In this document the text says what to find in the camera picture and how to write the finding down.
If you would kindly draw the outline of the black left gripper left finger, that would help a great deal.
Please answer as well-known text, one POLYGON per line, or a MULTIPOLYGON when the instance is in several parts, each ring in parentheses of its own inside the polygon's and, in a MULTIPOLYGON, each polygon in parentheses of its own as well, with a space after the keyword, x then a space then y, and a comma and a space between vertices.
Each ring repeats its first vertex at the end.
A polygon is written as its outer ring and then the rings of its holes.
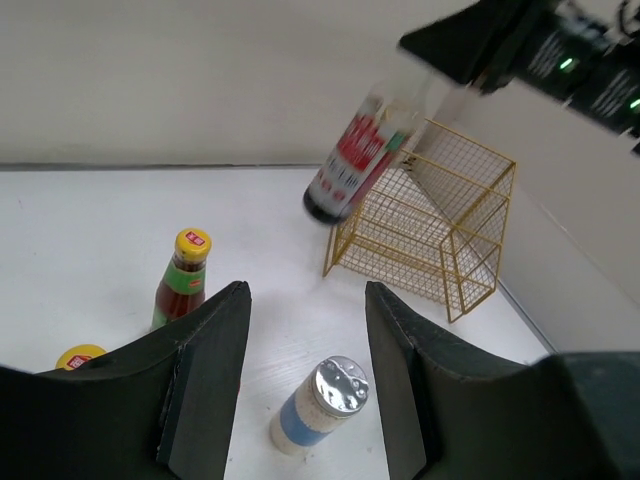
POLYGON ((236 281, 72 370, 1 372, 5 479, 220 479, 251 316, 236 281))

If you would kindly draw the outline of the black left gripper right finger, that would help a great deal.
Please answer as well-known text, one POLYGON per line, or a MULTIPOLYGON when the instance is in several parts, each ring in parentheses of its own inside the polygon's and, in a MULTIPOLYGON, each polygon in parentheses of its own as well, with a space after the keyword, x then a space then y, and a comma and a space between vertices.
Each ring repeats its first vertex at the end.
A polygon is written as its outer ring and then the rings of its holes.
POLYGON ((635 479, 639 356, 519 364, 366 286, 366 323, 393 479, 635 479))

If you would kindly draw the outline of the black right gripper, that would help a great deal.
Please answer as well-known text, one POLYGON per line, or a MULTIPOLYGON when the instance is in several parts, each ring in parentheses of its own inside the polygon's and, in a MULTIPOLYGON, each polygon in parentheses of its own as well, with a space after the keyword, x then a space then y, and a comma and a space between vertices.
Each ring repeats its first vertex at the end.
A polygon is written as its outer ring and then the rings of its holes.
POLYGON ((410 31, 398 48, 457 87, 489 95, 513 79, 509 72, 516 32, 529 1, 478 1, 450 16, 410 31))

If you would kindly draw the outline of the red lid sauce jar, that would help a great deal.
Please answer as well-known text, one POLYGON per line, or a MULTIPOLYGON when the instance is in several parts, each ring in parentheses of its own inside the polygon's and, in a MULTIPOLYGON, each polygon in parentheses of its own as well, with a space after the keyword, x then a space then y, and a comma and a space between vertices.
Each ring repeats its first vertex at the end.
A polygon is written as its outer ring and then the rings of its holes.
POLYGON ((106 354, 107 351, 94 344, 81 344, 65 351, 57 360, 55 368, 75 370, 83 364, 106 354))

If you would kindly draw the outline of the silver cap blue shaker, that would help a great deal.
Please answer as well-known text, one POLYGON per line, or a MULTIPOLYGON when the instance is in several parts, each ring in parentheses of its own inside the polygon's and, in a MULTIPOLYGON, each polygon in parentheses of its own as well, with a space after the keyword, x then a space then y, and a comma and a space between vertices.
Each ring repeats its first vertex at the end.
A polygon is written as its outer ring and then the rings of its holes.
POLYGON ((272 418, 271 440, 286 455, 301 454, 359 413, 368 399, 364 370, 348 357, 330 356, 311 370, 272 418))

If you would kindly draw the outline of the dark soy sauce bottle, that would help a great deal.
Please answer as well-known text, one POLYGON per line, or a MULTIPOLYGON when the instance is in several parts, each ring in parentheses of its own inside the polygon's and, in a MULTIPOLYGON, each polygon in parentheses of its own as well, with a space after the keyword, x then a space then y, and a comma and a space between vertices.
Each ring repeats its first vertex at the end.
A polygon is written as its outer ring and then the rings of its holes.
POLYGON ((424 120, 430 84, 426 77, 368 92, 303 194, 314 220, 335 226, 353 213, 424 120))

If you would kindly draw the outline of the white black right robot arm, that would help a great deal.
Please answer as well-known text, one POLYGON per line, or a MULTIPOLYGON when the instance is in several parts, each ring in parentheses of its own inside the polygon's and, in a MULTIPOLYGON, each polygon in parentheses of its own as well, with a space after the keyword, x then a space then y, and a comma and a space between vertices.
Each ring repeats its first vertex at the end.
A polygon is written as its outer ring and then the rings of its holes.
MULTIPOLYGON (((639 40, 554 1, 479 1, 404 34, 400 49, 489 95, 512 80, 637 136, 639 40)), ((554 353, 519 364, 420 316, 387 286, 366 323, 393 479, 635 479, 639 356, 554 353)))

